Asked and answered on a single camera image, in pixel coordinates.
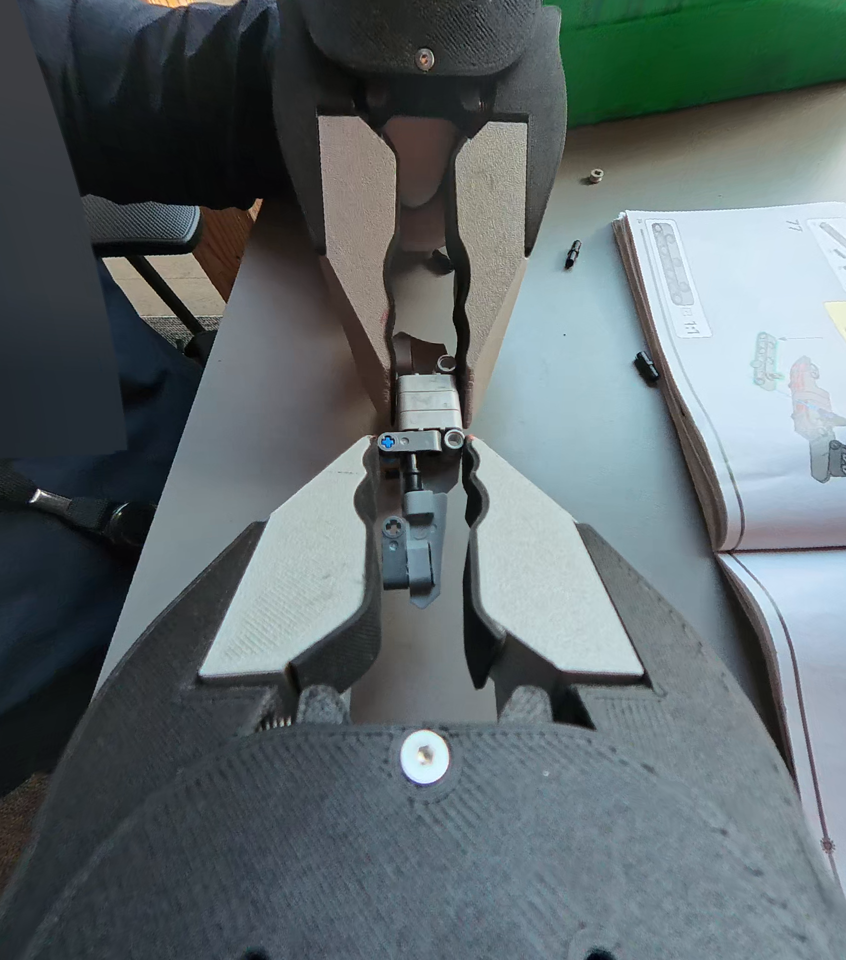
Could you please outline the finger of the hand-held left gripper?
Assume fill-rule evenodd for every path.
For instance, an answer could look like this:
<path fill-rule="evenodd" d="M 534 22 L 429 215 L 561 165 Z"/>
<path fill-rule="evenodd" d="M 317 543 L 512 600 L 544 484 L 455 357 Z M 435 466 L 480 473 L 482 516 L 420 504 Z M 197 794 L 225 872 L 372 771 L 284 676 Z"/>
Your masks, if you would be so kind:
<path fill-rule="evenodd" d="M 359 116 L 320 115 L 317 126 L 320 266 L 359 377 L 378 412 L 391 413 L 393 299 L 385 273 L 396 233 L 396 155 Z"/>
<path fill-rule="evenodd" d="M 488 388 L 526 267 L 524 122 L 488 122 L 454 159 L 454 238 L 465 255 L 457 316 L 468 334 L 459 395 L 481 399 Z"/>

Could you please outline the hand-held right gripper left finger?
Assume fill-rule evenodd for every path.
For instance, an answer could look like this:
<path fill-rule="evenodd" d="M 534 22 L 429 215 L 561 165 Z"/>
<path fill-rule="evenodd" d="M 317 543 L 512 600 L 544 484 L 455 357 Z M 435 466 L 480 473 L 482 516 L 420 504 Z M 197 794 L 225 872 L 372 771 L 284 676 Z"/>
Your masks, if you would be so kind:
<path fill-rule="evenodd" d="M 374 523 L 378 464 L 365 436 L 274 510 L 199 669 L 207 683 L 348 690 L 381 648 Z"/>

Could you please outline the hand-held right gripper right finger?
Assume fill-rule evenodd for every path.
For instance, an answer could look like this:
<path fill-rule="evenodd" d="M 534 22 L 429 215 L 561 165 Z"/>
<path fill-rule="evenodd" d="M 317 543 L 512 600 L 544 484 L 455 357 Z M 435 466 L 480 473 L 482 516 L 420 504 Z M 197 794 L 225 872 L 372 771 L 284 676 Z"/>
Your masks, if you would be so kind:
<path fill-rule="evenodd" d="M 571 514 L 477 438 L 463 482 L 464 651 L 475 687 L 641 683 L 643 663 Z"/>

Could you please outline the dark grey lego linkage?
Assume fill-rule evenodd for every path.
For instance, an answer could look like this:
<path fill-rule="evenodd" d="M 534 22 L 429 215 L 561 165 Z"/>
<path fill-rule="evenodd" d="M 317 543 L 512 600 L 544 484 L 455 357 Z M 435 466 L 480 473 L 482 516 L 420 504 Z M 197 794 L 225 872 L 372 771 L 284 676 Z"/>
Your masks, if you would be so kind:
<path fill-rule="evenodd" d="M 461 476 L 460 428 L 387 431 L 377 439 L 381 474 L 398 478 L 400 504 L 381 521 L 381 575 L 387 591 L 408 591 L 427 608 L 441 593 L 449 494 Z"/>

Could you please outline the light grey lego block assembly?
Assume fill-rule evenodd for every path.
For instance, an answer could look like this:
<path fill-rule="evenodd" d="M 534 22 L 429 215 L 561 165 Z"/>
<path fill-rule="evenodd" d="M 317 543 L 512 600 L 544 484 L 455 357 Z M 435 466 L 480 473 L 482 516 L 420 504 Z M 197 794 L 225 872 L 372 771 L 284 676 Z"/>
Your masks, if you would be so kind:
<path fill-rule="evenodd" d="M 395 425 L 400 431 L 464 428 L 454 377 L 456 358 L 445 344 L 398 332 L 395 359 Z"/>

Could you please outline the lego instruction booklet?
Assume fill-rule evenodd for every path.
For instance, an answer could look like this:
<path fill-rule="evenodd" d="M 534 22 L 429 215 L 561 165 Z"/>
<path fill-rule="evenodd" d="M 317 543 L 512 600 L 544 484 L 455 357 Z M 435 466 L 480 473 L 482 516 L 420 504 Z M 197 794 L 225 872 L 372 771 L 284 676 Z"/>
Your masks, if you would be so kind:
<path fill-rule="evenodd" d="M 763 637 L 846 894 L 846 204 L 621 213 L 614 234 L 717 560 Z"/>

